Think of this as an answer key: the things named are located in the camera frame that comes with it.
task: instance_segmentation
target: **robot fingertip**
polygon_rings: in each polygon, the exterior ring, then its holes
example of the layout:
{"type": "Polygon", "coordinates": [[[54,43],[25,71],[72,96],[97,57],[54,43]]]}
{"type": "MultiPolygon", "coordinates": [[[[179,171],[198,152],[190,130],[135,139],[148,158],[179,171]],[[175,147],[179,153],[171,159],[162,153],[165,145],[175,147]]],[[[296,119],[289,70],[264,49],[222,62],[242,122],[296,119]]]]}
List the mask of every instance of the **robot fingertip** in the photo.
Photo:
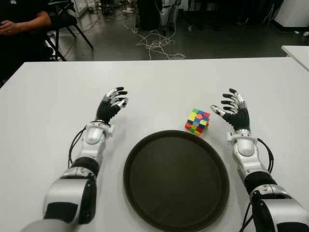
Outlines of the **robot fingertip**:
{"type": "Polygon", "coordinates": [[[229,90],[230,90],[231,93],[236,93],[237,92],[236,90],[234,90],[232,88],[230,88],[229,90]]]}

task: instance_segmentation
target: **rubik's cube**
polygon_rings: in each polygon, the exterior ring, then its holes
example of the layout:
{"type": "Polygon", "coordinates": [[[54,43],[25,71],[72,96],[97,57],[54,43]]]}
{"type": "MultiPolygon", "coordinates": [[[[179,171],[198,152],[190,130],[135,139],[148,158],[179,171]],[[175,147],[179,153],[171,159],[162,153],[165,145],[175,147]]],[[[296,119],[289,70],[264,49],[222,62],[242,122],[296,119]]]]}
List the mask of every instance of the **rubik's cube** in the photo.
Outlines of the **rubik's cube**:
{"type": "Polygon", "coordinates": [[[208,128],[210,113],[201,110],[193,109],[185,128],[191,133],[200,136],[203,131],[208,128]]]}

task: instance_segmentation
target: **robotic hand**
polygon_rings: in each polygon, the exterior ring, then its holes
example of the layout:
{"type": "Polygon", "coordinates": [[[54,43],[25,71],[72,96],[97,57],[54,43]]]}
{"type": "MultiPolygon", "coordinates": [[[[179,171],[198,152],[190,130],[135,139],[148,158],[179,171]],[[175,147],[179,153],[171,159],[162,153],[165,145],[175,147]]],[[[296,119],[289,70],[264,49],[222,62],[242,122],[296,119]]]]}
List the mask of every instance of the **robotic hand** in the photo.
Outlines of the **robotic hand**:
{"type": "Polygon", "coordinates": [[[221,102],[228,106],[222,110],[212,105],[211,109],[234,127],[235,134],[228,133],[227,141],[233,146],[238,173],[250,196],[256,231],[309,232],[309,218],[305,209],[283,187],[277,185],[270,170],[259,159],[257,138],[251,136],[244,99],[236,90],[229,91],[232,94],[223,94],[229,100],[221,102]]]}
{"type": "Polygon", "coordinates": [[[82,150],[74,162],[69,156],[72,165],[53,183],[45,196],[44,219],[33,222],[22,232],[70,232],[94,218],[96,178],[102,164],[105,140],[112,136],[114,129],[109,122],[128,102],[128,98],[117,97],[127,94],[123,90],[123,87],[118,87],[107,93],[98,107],[96,120],[76,135],[69,154],[84,133],[82,150]]]}

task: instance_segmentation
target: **concrete floor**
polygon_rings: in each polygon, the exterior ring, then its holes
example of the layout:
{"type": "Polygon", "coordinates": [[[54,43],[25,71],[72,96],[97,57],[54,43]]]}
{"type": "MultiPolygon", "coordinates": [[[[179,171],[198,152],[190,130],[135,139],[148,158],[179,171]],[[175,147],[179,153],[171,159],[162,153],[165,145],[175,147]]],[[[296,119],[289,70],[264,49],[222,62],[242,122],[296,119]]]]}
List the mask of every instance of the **concrete floor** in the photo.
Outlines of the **concrete floor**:
{"type": "MultiPolygon", "coordinates": [[[[186,59],[283,57],[282,45],[309,45],[309,38],[294,32],[282,32],[273,25],[239,26],[223,23],[221,31],[213,29],[212,19],[205,20],[204,30],[193,28],[183,17],[178,19],[177,32],[172,38],[175,45],[165,47],[168,54],[182,53],[186,59]]],[[[112,17],[85,13],[79,19],[81,29],[94,46],[86,44],[81,35],[76,39],[66,29],[61,32],[60,51],[67,60],[149,60],[148,50],[136,46],[140,37],[125,28],[135,26],[135,15],[115,12],[112,17]]],[[[140,31],[144,36],[147,31],[140,31]]],[[[153,59],[167,59],[151,52],[153,59]]]]}

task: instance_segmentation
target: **white desk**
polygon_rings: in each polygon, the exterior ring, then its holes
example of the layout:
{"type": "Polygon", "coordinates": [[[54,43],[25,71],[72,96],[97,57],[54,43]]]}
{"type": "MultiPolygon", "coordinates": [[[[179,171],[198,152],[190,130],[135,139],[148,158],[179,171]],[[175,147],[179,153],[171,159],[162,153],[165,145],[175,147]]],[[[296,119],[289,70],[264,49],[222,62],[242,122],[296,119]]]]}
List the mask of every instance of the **white desk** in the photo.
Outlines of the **white desk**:
{"type": "Polygon", "coordinates": [[[282,50],[309,71],[309,46],[282,46],[282,50]]]}
{"type": "MultiPolygon", "coordinates": [[[[273,177],[309,210],[309,73],[293,59],[26,63],[0,89],[1,232],[42,217],[43,198],[66,169],[71,140],[116,86],[128,89],[130,102],[111,121],[116,130],[98,178],[97,214],[81,232],[157,231],[126,201],[122,175],[129,152],[153,132],[183,130],[193,108],[210,112],[230,87],[247,101],[253,134],[273,151],[273,177]]],[[[211,114],[206,140],[226,165],[230,196],[208,232],[238,231],[248,203],[227,131],[230,126],[211,114]]],[[[247,231],[254,231],[252,224],[247,231]]]]}

